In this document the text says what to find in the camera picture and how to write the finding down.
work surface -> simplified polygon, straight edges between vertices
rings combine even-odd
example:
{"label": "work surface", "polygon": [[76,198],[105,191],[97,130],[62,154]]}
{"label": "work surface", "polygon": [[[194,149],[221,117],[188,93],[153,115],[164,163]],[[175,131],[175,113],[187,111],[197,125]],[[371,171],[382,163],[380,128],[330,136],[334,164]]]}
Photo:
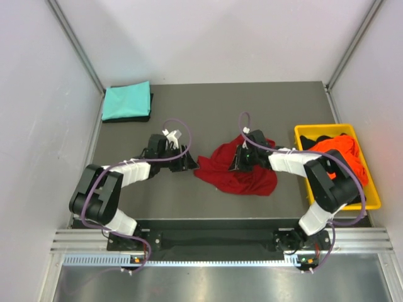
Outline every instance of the work surface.
{"label": "work surface", "polygon": [[[294,146],[299,124],[334,123],[321,82],[188,84],[152,86],[151,119],[147,123],[102,124],[94,163],[114,164],[139,155],[168,118],[186,122],[192,132],[190,153],[211,156],[239,134],[238,116],[251,114],[251,129],[260,129],[277,145]],[[171,123],[169,130],[181,125]],[[148,181],[122,189],[119,207],[134,218],[299,218],[308,209],[301,178],[278,173],[268,197],[226,194],[196,178],[192,171],[161,171]]]}
{"label": "work surface", "polygon": [[[64,267],[73,291],[104,267]],[[55,302],[81,301],[392,301],[376,255],[332,255],[314,275],[289,267],[150,267],[129,277],[98,276],[74,296],[59,281]]]}

teal cloth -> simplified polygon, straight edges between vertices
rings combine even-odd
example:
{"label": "teal cloth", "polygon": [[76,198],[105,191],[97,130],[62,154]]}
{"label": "teal cloth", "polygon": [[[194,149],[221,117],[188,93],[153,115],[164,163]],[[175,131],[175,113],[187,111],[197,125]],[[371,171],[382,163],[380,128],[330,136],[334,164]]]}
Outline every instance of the teal cloth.
{"label": "teal cloth", "polygon": [[102,120],[150,114],[150,82],[106,89]]}

clothing pile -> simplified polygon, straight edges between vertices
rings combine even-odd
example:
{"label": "clothing pile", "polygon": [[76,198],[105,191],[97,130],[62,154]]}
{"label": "clothing pile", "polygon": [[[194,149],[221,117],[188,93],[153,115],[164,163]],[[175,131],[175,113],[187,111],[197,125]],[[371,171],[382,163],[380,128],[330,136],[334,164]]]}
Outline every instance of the clothing pile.
{"label": "clothing pile", "polygon": [[[266,140],[271,147],[275,146],[274,141]],[[244,139],[239,135],[216,149],[210,159],[199,156],[200,168],[195,170],[195,176],[226,193],[269,196],[277,185],[275,172],[258,165],[253,167],[252,172],[229,171],[237,146],[243,143]]]}
{"label": "clothing pile", "polygon": [[329,150],[337,150],[344,157],[351,170],[355,173],[361,185],[365,187],[368,184],[368,175],[359,158],[360,149],[358,148],[357,141],[347,135],[341,134],[337,137],[331,138],[325,135],[319,137],[316,141],[310,140],[301,135],[301,144],[304,150],[318,151],[326,153]]}

yellow tray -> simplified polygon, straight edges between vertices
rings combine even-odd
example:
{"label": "yellow tray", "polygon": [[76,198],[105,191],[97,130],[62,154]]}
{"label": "yellow tray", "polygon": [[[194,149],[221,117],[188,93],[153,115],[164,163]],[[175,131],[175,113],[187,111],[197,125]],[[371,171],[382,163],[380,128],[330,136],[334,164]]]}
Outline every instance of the yellow tray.
{"label": "yellow tray", "polygon": [[[342,133],[348,134],[355,138],[358,144],[358,148],[360,148],[360,159],[361,163],[364,165],[366,169],[366,173],[368,174],[368,184],[364,187],[364,193],[366,196],[366,210],[376,210],[381,207],[381,202],[379,199],[379,195],[377,190],[375,189],[375,185],[373,183],[370,171],[368,166],[366,165],[365,158],[363,152],[361,151],[360,144],[358,142],[357,136],[355,134],[354,128],[349,124],[330,124],[330,125],[298,125],[295,127],[295,141],[297,143],[297,147],[299,150],[302,150],[302,144],[300,136],[303,135],[306,138],[311,140],[317,140],[321,135],[327,135],[329,137],[336,137]],[[312,190],[310,189],[309,182],[306,179],[305,184],[308,190],[308,199],[309,204],[312,204],[315,199],[312,194]],[[351,204],[349,206],[345,206],[343,210],[360,210],[361,204]]]}

white wall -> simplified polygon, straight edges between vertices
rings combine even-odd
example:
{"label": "white wall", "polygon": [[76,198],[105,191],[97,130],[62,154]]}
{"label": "white wall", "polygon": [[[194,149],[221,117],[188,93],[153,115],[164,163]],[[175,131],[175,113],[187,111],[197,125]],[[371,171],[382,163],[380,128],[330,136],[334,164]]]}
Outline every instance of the white wall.
{"label": "white wall", "polygon": [[100,96],[42,0],[0,9],[0,301],[35,301]]}
{"label": "white wall", "polygon": [[403,2],[387,0],[334,88],[343,122],[353,124],[403,266]]}
{"label": "white wall", "polygon": [[59,0],[104,86],[327,82],[372,0]]}

